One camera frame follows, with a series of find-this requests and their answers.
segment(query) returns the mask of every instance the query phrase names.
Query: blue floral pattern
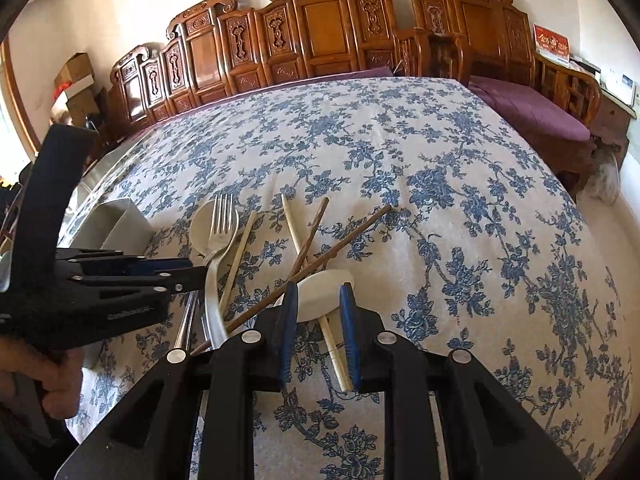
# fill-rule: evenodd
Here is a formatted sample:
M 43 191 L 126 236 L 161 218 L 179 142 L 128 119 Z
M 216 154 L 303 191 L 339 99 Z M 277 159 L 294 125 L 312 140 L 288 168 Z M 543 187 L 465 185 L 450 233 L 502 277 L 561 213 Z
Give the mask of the blue floral pattern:
M 556 178 L 459 83 L 316 83 L 158 124 L 103 179 L 62 241 L 95 205 L 130 197 L 155 229 L 149 256 L 195 261 L 190 221 L 216 192 L 238 197 L 242 224 L 260 212 L 227 320 L 278 286 L 295 259 L 281 193 L 300 230 L 319 200 L 331 199 L 316 256 L 389 203 L 393 212 L 328 264 L 352 272 L 358 303 L 430 351 L 471 349 L 583 476 L 620 447 L 632 368 L 614 279 Z M 178 296 L 167 322 L 105 343 L 68 424 L 78 439 L 164 355 L 183 308 Z M 340 339 L 338 313 L 329 318 Z M 286 387 L 256 395 L 254 407 L 256 476 L 280 478 L 288 468 L 292 478 L 382 478 L 382 395 L 338 389 L 318 323 L 298 326 Z

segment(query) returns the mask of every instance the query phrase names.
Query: chopstick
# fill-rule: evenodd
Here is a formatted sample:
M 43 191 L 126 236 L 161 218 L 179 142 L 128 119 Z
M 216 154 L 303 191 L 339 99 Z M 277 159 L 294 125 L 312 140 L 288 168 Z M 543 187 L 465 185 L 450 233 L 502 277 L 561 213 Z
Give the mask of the chopstick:
M 357 238 L 360 234 L 366 231 L 369 227 L 371 227 L 375 222 L 377 222 L 382 216 L 391 211 L 392 207 L 387 204 L 383 208 L 381 208 L 377 213 L 370 216 L 370 218 L 364 222 L 364 224 L 359 225 L 353 231 L 351 231 L 348 235 L 346 235 L 342 240 L 340 240 L 333 247 L 330 247 L 327 252 L 325 252 L 322 256 L 320 256 L 317 260 L 313 261 L 308 266 L 304 267 L 300 272 L 298 272 L 295 276 L 289 280 L 292 283 L 298 283 L 304 280 L 308 275 L 310 275 L 314 270 L 322 267 L 325 263 L 327 263 L 332 258 L 335 258 L 338 253 L 345 248 L 351 241 Z M 240 316 L 233 319 L 228 325 L 226 325 L 226 332 L 232 333 L 233 330 L 246 323 L 247 320 L 251 319 L 256 314 L 259 314 L 266 307 L 268 307 L 271 303 L 276 301 L 280 296 L 282 296 L 287 290 L 287 283 L 279 286 L 275 289 L 270 295 L 264 298 L 259 303 L 256 303 L 254 306 L 245 310 Z M 197 347 L 192 355 L 197 355 L 201 352 L 204 352 L 207 348 L 211 346 L 211 342 L 207 341 Z
M 246 243 L 249 239 L 249 234 L 251 234 L 251 227 L 254 225 L 257 216 L 257 211 L 251 211 L 249 219 L 246 221 L 246 225 L 244 226 L 244 233 L 242 233 L 242 238 L 240 238 L 240 244 L 238 245 L 236 256 L 234 257 L 234 261 L 231 264 L 231 269 L 229 269 L 229 275 L 226 278 L 225 283 L 225 290 L 222 292 L 222 298 L 220 298 L 220 303 L 218 304 L 220 315 L 222 317 L 225 317 L 226 304 L 229 302 L 231 291 L 234 288 L 234 283 L 236 282 L 236 274 L 238 274 L 238 267 L 240 267 L 240 262 L 242 261 L 244 248 L 246 247 Z
M 290 281 L 293 278 L 293 276 L 295 276 L 296 273 L 299 272 L 302 266 L 305 264 L 306 254 L 309 252 L 311 244 L 314 241 L 314 236 L 316 236 L 316 231 L 318 231 L 318 226 L 320 225 L 322 216 L 324 216 L 324 212 L 326 211 L 326 207 L 328 205 L 329 205 L 329 199 L 327 197 L 324 197 L 320 202 L 320 207 L 318 208 L 318 212 L 316 213 L 314 221 L 311 224 L 311 231 L 309 232 L 309 236 L 306 238 L 305 244 L 300 248 L 300 251 L 298 252 L 298 257 L 296 258 L 296 261 L 294 262 L 293 267 L 291 267 L 291 272 L 287 277 L 287 281 Z
M 284 210 L 284 216 L 287 219 L 287 223 L 289 224 L 289 232 L 291 233 L 293 245 L 296 250 L 300 252 L 302 250 L 302 247 L 300 246 L 300 238 L 298 237 L 296 225 L 293 222 L 293 215 L 289 207 L 289 202 L 287 201 L 284 193 L 282 195 L 282 208 Z M 308 258 L 306 258 L 306 262 L 307 265 L 310 263 Z M 332 365 L 334 365 L 335 376 L 338 379 L 338 385 L 340 386 L 340 389 L 342 391 L 348 392 L 351 389 L 351 385 L 349 383 L 347 372 L 345 371 L 344 365 L 342 364 L 342 360 L 340 359 L 340 355 L 338 355 L 338 347 L 335 344 L 334 335 L 331 332 L 331 326 L 329 325 L 327 316 L 320 316 L 318 318 L 318 323 L 320 324 L 320 330 L 322 330 L 322 337 L 324 337 L 324 342 L 326 343 L 326 349 L 329 352 L 331 363 Z

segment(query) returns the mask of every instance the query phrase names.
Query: floor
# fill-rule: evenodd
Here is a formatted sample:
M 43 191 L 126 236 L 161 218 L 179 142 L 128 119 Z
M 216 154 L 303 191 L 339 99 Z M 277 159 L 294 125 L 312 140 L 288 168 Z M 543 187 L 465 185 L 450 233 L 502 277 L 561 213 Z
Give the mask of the floor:
M 616 282 L 625 322 L 640 327 L 640 164 L 633 156 L 625 158 L 620 177 L 621 193 L 613 205 L 581 193 L 578 209 Z M 640 363 L 640 344 L 631 351 L 632 362 Z M 631 420 L 640 413 L 640 382 L 634 386 Z

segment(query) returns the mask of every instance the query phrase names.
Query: purple cushion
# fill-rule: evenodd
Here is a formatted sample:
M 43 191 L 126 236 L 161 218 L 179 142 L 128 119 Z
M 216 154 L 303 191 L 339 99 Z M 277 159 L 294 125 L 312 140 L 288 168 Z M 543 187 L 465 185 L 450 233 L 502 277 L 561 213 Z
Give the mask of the purple cushion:
M 586 142 L 589 129 L 533 88 L 471 76 L 469 90 L 522 135 L 540 134 Z

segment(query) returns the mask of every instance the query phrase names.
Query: metal screw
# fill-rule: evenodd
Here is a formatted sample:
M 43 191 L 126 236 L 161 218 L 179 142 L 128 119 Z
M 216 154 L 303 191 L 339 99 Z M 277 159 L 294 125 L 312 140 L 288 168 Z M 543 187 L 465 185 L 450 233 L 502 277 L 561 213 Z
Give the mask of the metal screw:
M 242 332 L 242 341 L 245 343 L 257 343 L 262 338 L 262 334 L 257 330 L 247 330 L 246 332 Z
M 174 348 L 166 355 L 166 360 L 172 365 L 177 365 L 187 358 L 187 352 L 182 348 Z
M 393 332 L 380 332 L 378 334 L 378 342 L 383 345 L 393 345 L 398 338 Z
M 471 362 L 471 354 L 462 348 L 454 350 L 451 357 L 455 362 L 460 363 L 461 365 L 466 365 Z

